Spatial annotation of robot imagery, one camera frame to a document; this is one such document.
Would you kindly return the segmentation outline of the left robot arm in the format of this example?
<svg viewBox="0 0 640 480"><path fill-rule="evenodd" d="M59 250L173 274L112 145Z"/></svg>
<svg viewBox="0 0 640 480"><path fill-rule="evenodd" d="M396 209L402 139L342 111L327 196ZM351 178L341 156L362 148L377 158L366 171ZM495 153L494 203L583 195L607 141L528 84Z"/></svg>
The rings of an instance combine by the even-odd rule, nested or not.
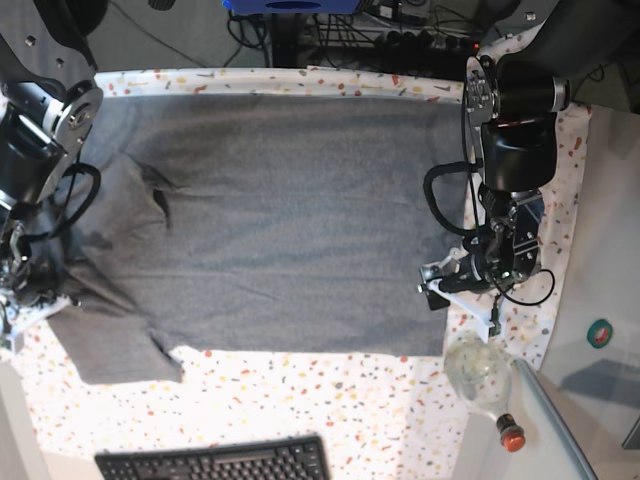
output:
<svg viewBox="0 0 640 480"><path fill-rule="evenodd" d="M541 271L541 187L557 168L556 120L572 99L570 81L610 59L639 31L636 1L560 1L531 42L499 60L487 54L466 63L461 136L464 159L431 168L423 191L435 220L463 240L465 254L421 268L421 289L431 310L449 295L514 286ZM440 211L436 179L480 174L473 211L485 219L457 227Z"/></svg>

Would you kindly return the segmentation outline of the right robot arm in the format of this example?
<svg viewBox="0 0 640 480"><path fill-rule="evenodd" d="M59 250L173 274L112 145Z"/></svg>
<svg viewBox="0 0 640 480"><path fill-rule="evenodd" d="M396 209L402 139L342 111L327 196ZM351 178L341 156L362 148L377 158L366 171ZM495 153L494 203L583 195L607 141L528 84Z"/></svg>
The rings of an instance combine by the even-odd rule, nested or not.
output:
<svg viewBox="0 0 640 480"><path fill-rule="evenodd" d="M27 305L53 288L32 251L74 225L101 185L80 155L103 101L88 36L107 9L105 1L1 4L1 290ZM92 180L83 203L33 231L59 182L80 175Z"/></svg>

